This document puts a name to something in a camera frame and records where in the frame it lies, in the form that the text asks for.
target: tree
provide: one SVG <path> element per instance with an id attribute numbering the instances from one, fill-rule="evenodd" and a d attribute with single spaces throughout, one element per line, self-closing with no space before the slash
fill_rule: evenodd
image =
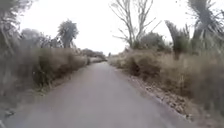
<path id="1" fill-rule="evenodd" d="M 9 38 L 15 34 L 17 16 L 27 7 L 30 7 L 32 0 L 1 0 L 0 1 L 0 46 L 1 51 L 13 54 L 16 42 Z"/>
<path id="2" fill-rule="evenodd" d="M 219 10 L 217 14 L 212 11 L 213 4 L 211 0 L 188 0 L 188 5 L 194 12 L 196 19 L 195 31 L 191 41 L 192 48 L 195 51 L 198 47 L 202 49 L 219 48 L 224 43 L 223 31 L 223 11 Z"/>
<path id="3" fill-rule="evenodd" d="M 64 48 L 70 48 L 73 39 L 76 39 L 78 34 L 78 29 L 76 23 L 71 20 L 62 22 L 59 26 L 58 36 L 60 37 Z"/>
<path id="4" fill-rule="evenodd" d="M 178 30 L 170 21 L 165 21 L 165 23 L 173 40 L 174 59 L 178 60 L 181 53 L 188 51 L 190 41 L 189 29 L 186 25 L 184 29 Z"/>
<path id="5" fill-rule="evenodd" d="M 138 42 L 140 38 L 145 34 L 146 28 L 156 18 L 147 22 L 147 16 L 153 5 L 153 0 L 116 0 L 111 4 L 111 10 L 116 16 L 124 23 L 125 29 L 119 28 L 119 31 L 123 35 L 118 37 L 125 40 L 132 48 L 134 43 Z M 132 12 L 134 8 L 137 9 L 137 18 L 133 18 L 135 12 Z M 138 24 L 135 26 L 133 20 L 138 20 Z"/>

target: tall grass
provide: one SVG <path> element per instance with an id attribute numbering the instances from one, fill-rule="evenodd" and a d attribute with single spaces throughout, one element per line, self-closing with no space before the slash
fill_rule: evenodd
<path id="1" fill-rule="evenodd" d="M 217 54 L 184 54 L 175 60 L 171 54 L 141 50 L 109 62 L 146 82 L 158 83 L 165 92 L 193 99 L 224 115 L 224 65 Z"/>

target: foliage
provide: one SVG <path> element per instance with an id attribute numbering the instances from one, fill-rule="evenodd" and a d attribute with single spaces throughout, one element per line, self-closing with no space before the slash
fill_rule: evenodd
<path id="1" fill-rule="evenodd" d="M 90 49 L 83 49 L 82 54 L 88 57 L 98 57 L 100 59 L 105 60 L 105 55 L 102 52 L 92 51 Z"/>
<path id="2" fill-rule="evenodd" d="M 165 51 L 169 52 L 170 48 L 165 45 L 165 41 L 163 40 L 163 36 L 158 33 L 150 32 L 144 35 L 138 43 L 135 43 L 134 49 L 151 49 L 156 51 Z"/>
<path id="3" fill-rule="evenodd" d="M 211 8 L 214 4 L 211 0 L 188 0 L 188 5 L 196 19 L 191 42 L 193 50 L 222 48 L 224 42 L 222 10 L 213 11 Z"/>
<path id="4" fill-rule="evenodd" d="M 188 27 L 186 26 L 185 29 L 178 30 L 177 27 L 170 21 L 166 21 L 165 23 L 173 39 L 173 51 L 175 54 L 175 59 L 179 59 L 179 55 L 181 53 L 187 52 L 189 50 L 190 36 Z"/>
<path id="5" fill-rule="evenodd" d="M 59 26 L 58 36 L 63 42 L 64 48 L 70 48 L 72 40 L 76 38 L 78 34 L 78 29 L 76 23 L 73 23 L 71 20 L 62 22 Z"/>
<path id="6" fill-rule="evenodd" d="M 38 61 L 33 67 L 33 79 L 38 85 L 49 84 L 88 63 L 87 58 L 76 55 L 72 49 L 42 48 L 36 54 Z"/>

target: overcast sky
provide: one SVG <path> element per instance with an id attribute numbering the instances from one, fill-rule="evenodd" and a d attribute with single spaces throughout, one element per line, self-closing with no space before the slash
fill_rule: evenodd
<path id="1" fill-rule="evenodd" d="M 149 19 L 157 17 L 156 22 L 149 26 L 154 27 L 160 20 L 170 20 L 178 27 L 185 23 L 192 24 L 186 0 L 154 0 Z M 121 52 L 125 43 L 113 37 L 121 22 L 109 8 L 111 0 L 38 0 L 20 18 L 21 29 L 32 28 L 54 37 L 58 26 L 67 19 L 77 23 L 79 35 L 75 44 L 79 48 L 89 48 L 103 51 L 105 54 Z M 155 30 L 170 40 L 165 24 L 160 24 Z"/>

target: asphalt road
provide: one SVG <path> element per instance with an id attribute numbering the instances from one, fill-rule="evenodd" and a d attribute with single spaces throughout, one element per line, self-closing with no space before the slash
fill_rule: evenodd
<path id="1" fill-rule="evenodd" d="M 6 128 L 194 128 L 132 84 L 107 63 L 91 65 L 10 117 Z"/>

